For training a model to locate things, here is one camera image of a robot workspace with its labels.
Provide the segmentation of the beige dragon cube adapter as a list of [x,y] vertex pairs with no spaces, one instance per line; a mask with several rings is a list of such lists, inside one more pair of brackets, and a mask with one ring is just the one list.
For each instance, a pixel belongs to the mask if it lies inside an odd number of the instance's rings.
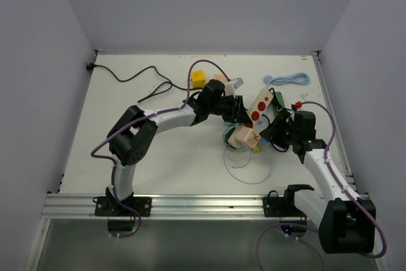
[[223,84],[226,84],[228,82],[228,79],[226,76],[223,74],[214,74],[213,79],[222,82]]

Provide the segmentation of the yellow cube socket adapter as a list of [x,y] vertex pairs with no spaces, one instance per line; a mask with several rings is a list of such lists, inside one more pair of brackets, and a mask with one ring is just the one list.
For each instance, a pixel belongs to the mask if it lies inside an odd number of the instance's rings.
[[203,88],[206,85],[206,75],[203,70],[193,70],[191,72],[190,85],[193,89]]

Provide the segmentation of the beige power strip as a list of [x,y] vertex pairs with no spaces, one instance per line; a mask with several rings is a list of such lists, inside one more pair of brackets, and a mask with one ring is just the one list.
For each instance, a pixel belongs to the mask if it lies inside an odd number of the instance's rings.
[[[254,129],[255,125],[257,125],[260,117],[265,113],[265,110],[269,106],[273,99],[273,95],[269,89],[262,89],[256,99],[253,101],[251,106],[249,107],[247,113],[250,115],[252,124],[251,125],[239,125],[239,126],[246,126],[248,128]],[[233,148],[238,149],[234,147],[235,144],[235,131],[239,130],[239,126],[235,128],[235,130],[232,132],[228,139],[228,144],[231,145]]]

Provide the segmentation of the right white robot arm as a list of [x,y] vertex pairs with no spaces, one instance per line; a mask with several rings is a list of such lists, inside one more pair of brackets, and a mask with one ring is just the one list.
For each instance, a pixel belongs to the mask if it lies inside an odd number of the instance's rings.
[[289,185],[282,207],[288,215],[300,212],[318,230],[327,254],[371,253],[374,249],[376,208],[362,199],[341,175],[323,139],[316,137],[316,117],[308,111],[281,109],[260,135],[271,143],[291,148],[315,179],[321,194],[309,185]]

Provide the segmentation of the green power strip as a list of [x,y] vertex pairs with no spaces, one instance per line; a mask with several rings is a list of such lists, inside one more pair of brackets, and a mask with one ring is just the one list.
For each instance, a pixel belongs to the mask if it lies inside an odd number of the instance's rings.
[[272,90],[273,99],[271,101],[271,108],[274,117],[278,115],[278,113],[285,107],[284,100],[282,97],[281,92]]

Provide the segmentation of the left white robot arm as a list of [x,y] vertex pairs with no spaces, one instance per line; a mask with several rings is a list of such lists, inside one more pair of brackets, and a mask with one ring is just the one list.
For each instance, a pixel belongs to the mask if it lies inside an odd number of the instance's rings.
[[217,80],[209,81],[202,91],[189,96],[179,107],[150,112],[135,105],[129,107],[108,134],[108,148],[114,163],[106,192],[110,209],[120,216],[135,210],[131,200],[135,167],[146,156],[156,135],[195,126],[209,115],[239,125],[252,124],[242,96],[227,95],[225,85]]

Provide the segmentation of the small yellow adapter plug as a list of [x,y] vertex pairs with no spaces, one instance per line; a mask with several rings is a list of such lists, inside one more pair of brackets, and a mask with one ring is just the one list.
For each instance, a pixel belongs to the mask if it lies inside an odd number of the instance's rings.
[[253,154],[260,153],[260,152],[262,152],[262,148],[257,145],[254,148],[252,148],[251,151]]

